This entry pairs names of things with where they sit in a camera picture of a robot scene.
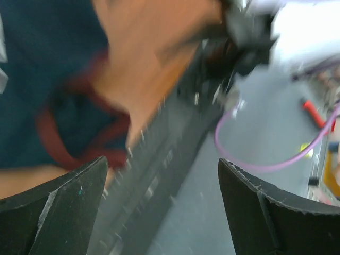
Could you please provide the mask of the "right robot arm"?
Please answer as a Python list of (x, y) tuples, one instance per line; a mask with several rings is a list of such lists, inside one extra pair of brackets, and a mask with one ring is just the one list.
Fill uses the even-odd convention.
[(293, 80), (339, 66), (339, 1), (228, 1), (223, 20), (242, 48), (272, 47)]

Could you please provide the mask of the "navy tank top red trim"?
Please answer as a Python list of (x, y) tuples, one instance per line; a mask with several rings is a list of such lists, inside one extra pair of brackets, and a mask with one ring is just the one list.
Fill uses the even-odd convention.
[(92, 1), (1, 1), (1, 168), (124, 166), (130, 116), (99, 95), (108, 39)]

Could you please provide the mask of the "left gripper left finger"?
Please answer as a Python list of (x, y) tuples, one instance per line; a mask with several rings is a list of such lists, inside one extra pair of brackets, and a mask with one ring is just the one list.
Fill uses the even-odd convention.
[(106, 157), (1, 200), (1, 254), (86, 254), (108, 170)]

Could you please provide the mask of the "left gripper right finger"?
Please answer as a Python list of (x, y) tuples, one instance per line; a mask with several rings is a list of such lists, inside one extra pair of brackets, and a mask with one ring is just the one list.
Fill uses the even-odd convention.
[(339, 207), (287, 192), (220, 159), (236, 254), (339, 254)]

